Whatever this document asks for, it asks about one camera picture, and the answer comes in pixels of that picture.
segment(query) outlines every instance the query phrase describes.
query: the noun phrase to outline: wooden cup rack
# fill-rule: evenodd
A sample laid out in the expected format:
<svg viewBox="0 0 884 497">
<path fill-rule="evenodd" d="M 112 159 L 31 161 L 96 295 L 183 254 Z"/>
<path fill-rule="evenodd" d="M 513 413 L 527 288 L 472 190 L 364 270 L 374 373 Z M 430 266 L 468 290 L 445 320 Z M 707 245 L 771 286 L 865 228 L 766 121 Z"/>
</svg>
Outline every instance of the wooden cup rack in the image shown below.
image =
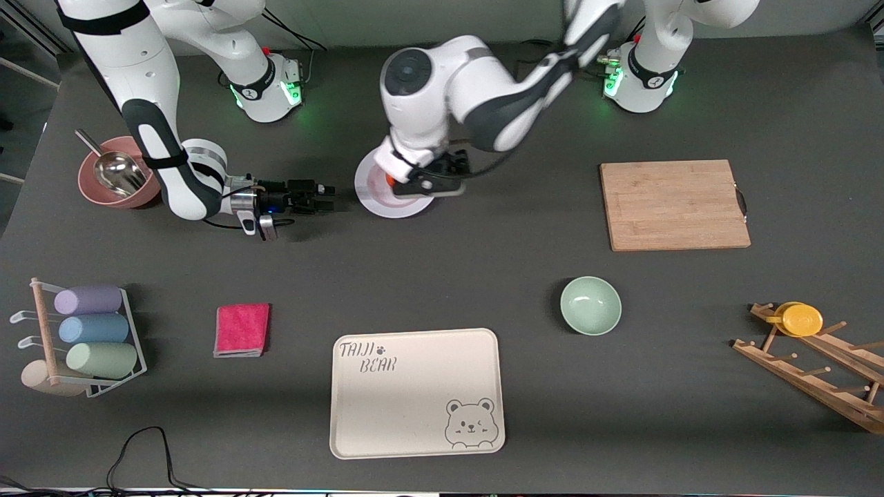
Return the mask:
<svg viewBox="0 0 884 497">
<path fill-rule="evenodd" d="M 774 314 L 773 307 L 774 305 L 770 303 L 767 305 L 753 304 L 750 313 L 764 320 L 765 317 Z M 863 378 L 868 382 L 866 385 L 834 386 L 818 378 L 818 375 L 832 370 L 828 366 L 802 371 L 789 364 L 789 361 L 797 358 L 798 354 L 771 356 L 767 351 L 774 342 L 774 337 L 780 333 L 776 326 L 773 326 L 760 348 L 755 346 L 754 341 L 745 342 L 742 340 L 735 340 L 732 347 L 754 363 L 785 379 L 792 386 L 822 402 L 868 432 L 884 435 L 884 406 L 874 405 L 880 384 L 884 383 L 884 374 L 873 369 L 884 368 L 884 357 L 869 352 L 869 349 L 872 348 L 884 348 L 884 341 L 853 345 L 831 335 L 832 332 L 845 325 L 847 323 L 842 321 L 824 328 L 816 335 L 795 338 L 795 340 L 802 341 L 804 345 Z M 865 398 L 861 399 L 854 394 L 865 394 Z"/>
</svg>

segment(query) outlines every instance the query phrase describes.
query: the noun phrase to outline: gray table surface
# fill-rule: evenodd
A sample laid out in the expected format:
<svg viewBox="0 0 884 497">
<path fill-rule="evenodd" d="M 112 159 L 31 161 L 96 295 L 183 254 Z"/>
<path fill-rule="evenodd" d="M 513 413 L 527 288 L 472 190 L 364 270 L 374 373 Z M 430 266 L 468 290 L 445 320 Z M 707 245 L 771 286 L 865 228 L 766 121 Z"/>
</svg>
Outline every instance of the gray table surface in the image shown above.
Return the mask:
<svg viewBox="0 0 884 497">
<path fill-rule="evenodd" d="M 223 144 L 231 173 L 343 190 L 341 212 L 299 219 L 275 243 L 162 205 L 110 210 L 80 197 L 87 151 L 72 130 L 126 130 L 81 62 L 65 70 L 0 240 L 0 315 L 32 308 L 32 276 L 117 283 L 133 295 L 150 371 L 97 399 L 38 394 L 19 373 L 40 351 L 15 348 L 37 328 L 4 326 L 3 474 L 96 486 L 130 432 L 160 424 L 179 477 L 213 487 L 884 493 L 884 438 L 728 347 L 766 330 L 748 302 L 811 302 L 850 322 L 843 338 L 882 338 L 884 88 L 867 28 L 697 41 L 672 98 L 649 115 L 601 98 L 597 80 L 577 81 L 510 164 L 405 220 L 372 216 L 352 190 L 385 134 L 377 76 L 390 53 L 318 54 L 304 107 L 270 125 L 246 119 L 206 57 L 179 60 L 182 137 Z M 598 164 L 701 158 L 730 160 L 751 247 L 612 252 Z M 558 314 L 564 282 L 582 275 L 621 293 L 622 321 L 603 337 L 570 332 Z M 237 302 L 272 302 L 269 351 L 213 359 L 215 309 Z M 480 326 L 499 338 L 507 443 L 497 454 L 332 456 L 340 335 Z M 799 352 L 799 365 L 826 364 L 785 339 L 775 346 Z M 133 443 L 118 483 L 164 486 L 158 437 Z"/>
</svg>

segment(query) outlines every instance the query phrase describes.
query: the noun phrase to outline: black cable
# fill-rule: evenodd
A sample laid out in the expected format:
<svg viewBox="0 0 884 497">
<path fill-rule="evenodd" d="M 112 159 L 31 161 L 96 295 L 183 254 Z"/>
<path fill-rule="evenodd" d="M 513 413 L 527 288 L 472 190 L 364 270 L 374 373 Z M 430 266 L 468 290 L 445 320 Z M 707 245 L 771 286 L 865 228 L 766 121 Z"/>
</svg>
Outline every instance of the black cable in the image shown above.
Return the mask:
<svg viewBox="0 0 884 497">
<path fill-rule="evenodd" d="M 520 43 L 526 44 L 526 45 L 536 45 L 538 47 L 545 47 L 545 48 L 550 48 L 553 45 L 553 42 L 550 42 L 549 40 L 541 40 L 539 38 L 531 38 L 530 40 L 525 40 Z M 515 63 L 513 63 L 513 77 L 516 78 L 517 80 L 519 79 L 519 77 L 518 77 L 519 76 L 519 65 L 537 64 L 538 62 L 540 62 L 541 60 L 543 60 L 545 58 L 546 58 L 546 56 L 543 56 L 541 58 L 531 59 L 531 60 L 524 59 L 524 58 L 517 59 L 515 61 Z"/>
<path fill-rule="evenodd" d="M 390 140 L 390 144 L 392 145 L 393 156 L 398 158 L 400 161 L 405 164 L 410 165 L 412 168 L 416 169 L 419 174 L 423 174 L 424 176 L 430 176 L 432 178 L 440 178 L 442 180 L 471 180 L 473 178 L 481 178 L 485 174 L 494 171 L 499 168 L 501 164 L 505 163 L 510 156 L 513 155 L 516 149 L 519 148 L 519 145 L 512 147 L 510 150 L 507 150 L 502 155 L 498 156 L 494 159 L 488 167 L 485 167 L 482 171 L 476 172 L 467 172 L 466 174 L 444 174 L 442 172 L 434 172 L 427 171 L 425 167 L 420 167 L 417 164 L 411 164 L 406 158 L 396 149 L 396 145 L 392 144 L 392 140 Z"/>
<path fill-rule="evenodd" d="M 227 82 L 224 83 L 223 81 L 221 81 L 221 78 L 226 79 Z M 218 71 L 217 83 L 218 83 L 219 87 L 223 87 L 223 88 L 228 88 L 230 86 L 230 79 L 227 78 L 227 75 L 224 74 L 224 71 Z"/>
<path fill-rule="evenodd" d="M 0 485 L 11 486 L 13 488 L 18 488 L 22 490 L 23 493 L 12 493 L 12 492 L 3 492 L 0 493 L 2 495 L 14 495 L 16 497 L 27 496 L 27 497 L 83 497 L 89 495 L 90 493 L 96 493 L 97 495 L 101 495 L 103 490 L 109 491 L 110 489 L 105 489 L 103 487 L 92 488 L 83 492 L 67 492 L 64 490 L 56 490 L 53 488 L 29 488 L 27 486 L 22 485 L 21 483 L 15 481 L 12 478 L 7 476 L 0 475 Z"/>
<path fill-rule="evenodd" d="M 134 439 L 139 434 L 144 433 L 148 430 L 157 430 L 160 432 L 160 435 L 163 437 L 163 449 L 165 451 L 165 459 L 166 459 L 166 479 L 169 481 L 169 485 L 174 486 L 175 488 L 178 488 L 179 490 L 181 490 L 185 493 L 190 493 L 192 495 L 196 495 L 197 497 L 200 497 L 200 494 L 195 493 L 193 490 L 190 490 L 190 488 L 188 488 L 188 487 L 191 487 L 191 488 L 205 488 L 205 487 L 194 485 L 192 483 L 187 483 L 186 481 L 181 481 L 177 477 L 175 477 L 175 469 L 173 469 L 173 467 L 172 467 L 171 452 L 169 450 L 169 440 L 166 439 L 165 430 L 160 426 L 148 426 L 147 428 L 141 428 L 139 431 L 129 435 L 129 438 L 126 439 L 126 442 L 123 443 L 123 447 L 119 450 L 119 457 L 117 457 L 117 461 L 114 462 L 113 465 L 111 465 L 110 469 L 108 470 L 108 474 L 104 478 L 104 482 L 107 485 L 107 487 L 110 488 L 111 491 L 114 493 L 123 494 L 126 492 L 126 491 L 121 492 L 119 488 L 114 486 L 114 483 L 113 483 L 114 473 L 117 471 L 117 467 L 120 465 L 120 463 L 123 462 L 123 458 L 126 457 L 126 449 L 129 447 L 129 442 L 131 442 L 132 439 Z"/>
<path fill-rule="evenodd" d="M 294 36 L 295 38 L 297 38 L 301 43 L 303 43 L 304 46 L 306 46 L 308 50 L 313 50 L 313 47 L 311 47 L 311 46 L 309 46 L 309 45 L 307 44 L 307 42 L 310 42 L 310 43 L 313 43 L 314 45 L 316 45 L 317 47 L 319 47 L 322 51 L 328 51 L 328 49 L 325 48 L 325 45 L 323 45 L 322 43 L 317 42 L 316 40 L 313 40 L 312 38 L 308 38 L 307 36 L 305 36 L 305 35 L 303 35 L 303 34 L 300 34 L 300 33 L 297 33 L 297 32 L 295 32 L 294 30 L 292 30 L 292 28 L 290 28 L 289 26 L 287 26 L 286 23 L 284 23 L 279 17 L 276 16 L 276 14 L 274 14 L 273 12 L 271 12 L 270 9 L 268 9 L 268 8 L 265 7 L 265 8 L 264 8 L 264 12 L 265 12 L 265 13 L 261 14 L 262 17 L 264 17 L 264 18 L 267 19 L 268 21 L 272 22 L 272 23 L 275 24 L 277 27 L 286 30 L 286 31 L 287 31 L 288 33 L 290 33 L 292 36 Z"/>
<path fill-rule="evenodd" d="M 633 38 L 636 34 L 638 34 L 639 31 L 641 31 L 642 29 L 644 29 L 644 20 L 646 19 L 646 17 L 647 17 L 647 16 L 642 16 L 642 18 L 638 20 L 638 22 L 636 23 L 636 26 L 632 28 L 632 31 L 630 31 L 630 32 L 629 32 L 629 35 L 626 37 L 626 41 L 627 41 L 627 42 L 631 42 L 631 41 L 632 41 L 632 38 Z"/>
<path fill-rule="evenodd" d="M 238 194 L 239 192 L 244 192 L 244 191 L 246 191 L 246 190 L 250 190 L 250 189 L 252 189 L 252 185 L 249 185 L 249 186 L 247 186 L 247 187 L 237 188 L 237 189 L 233 190 L 232 192 L 228 192 L 228 193 L 226 193 L 226 194 L 224 194 L 224 195 L 221 195 L 221 198 L 227 198 L 227 197 L 229 197 L 230 195 L 236 195 L 236 194 Z"/>
<path fill-rule="evenodd" d="M 209 221 L 208 219 L 203 219 L 202 222 L 205 223 L 205 224 L 207 224 L 207 225 L 214 226 L 214 227 L 216 227 L 216 228 L 224 228 L 225 230 L 238 230 L 238 229 L 241 229 L 241 226 L 219 225 L 219 224 L 217 224 L 217 223 L 213 223 L 213 222 Z"/>
</svg>

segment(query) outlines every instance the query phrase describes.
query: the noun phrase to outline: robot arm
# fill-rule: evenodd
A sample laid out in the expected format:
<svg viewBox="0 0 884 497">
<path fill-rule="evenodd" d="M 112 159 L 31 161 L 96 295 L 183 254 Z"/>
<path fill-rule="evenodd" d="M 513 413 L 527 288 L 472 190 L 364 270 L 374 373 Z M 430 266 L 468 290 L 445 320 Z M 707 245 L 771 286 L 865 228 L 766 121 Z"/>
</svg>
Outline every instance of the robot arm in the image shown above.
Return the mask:
<svg viewBox="0 0 884 497">
<path fill-rule="evenodd" d="M 465 154 L 451 156 L 448 116 L 480 150 L 512 150 L 607 42 L 624 0 L 585 0 L 574 12 L 564 49 L 548 54 L 521 82 L 482 40 L 460 36 L 429 50 L 404 49 L 387 59 L 381 96 L 390 133 L 374 159 L 399 185 L 399 197 L 457 195 L 469 177 Z"/>
<path fill-rule="evenodd" d="M 261 12 L 263 0 L 57 3 L 62 23 L 73 31 L 145 164 L 156 172 L 172 212 L 190 220 L 233 214 L 247 234 L 268 239 L 275 237 L 272 212 L 286 206 L 298 212 L 330 209 L 328 203 L 314 202 L 313 195 L 333 195 L 331 187 L 317 185 L 308 192 L 300 182 L 290 190 L 285 184 L 262 185 L 251 176 L 229 176 L 221 147 L 205 140 L 182 144 L 179 139 L 179 73 L 165 35 L 210 55 L 253 120 L 280 119 L 301 102 L 297 62 L 277 54 L 265 56 L 251 34 L 235 29 Z"/>
<path fill-rule="evenodd" d="M 184 219 L 218 213 L 225 172 L 188 160 L 176 127 L 178 67 L 142 0 L 59 0 L 96 78 L 112 96 L 129 132 L 163 185 L 169 208 Z"/>
<path fill-rule="evenodd" d="M 631 112 L 650 112 L 672 94 L 675 70 L 694 39 L 691 20 L 730 29 L 742 24 L 758 0 L 645 0 L 647 21 L 641 41 L 610 50 L 610 81 L 604 95 Z"/>
</svg>

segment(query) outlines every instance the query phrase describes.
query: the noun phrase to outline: white plate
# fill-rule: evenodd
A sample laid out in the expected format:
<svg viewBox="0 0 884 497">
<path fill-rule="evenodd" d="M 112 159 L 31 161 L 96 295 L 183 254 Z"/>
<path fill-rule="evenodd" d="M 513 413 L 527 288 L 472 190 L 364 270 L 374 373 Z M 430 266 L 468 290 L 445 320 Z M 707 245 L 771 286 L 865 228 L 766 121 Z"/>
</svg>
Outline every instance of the white plate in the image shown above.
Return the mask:
<svg viewBox="0 0 884 497">
<path fill-rule="evenodd" d="M 505 438 L 491 330 L 347 335 L 335 342 L 329 446 L 339 459 L 487 454 Z"/>
<path fill-rule="evenodd" d="M 392 189 L 386 182 L 386 173 L 375 164 L 376 151 L 374 149 L 369 152 L 356 168 L 353 184 L 359 202 L 371 213 L 389 219 L 407 218 L 426 209 L 433 201 L 431 196 L 399 198 L 392 194 Z"/>
</svg>

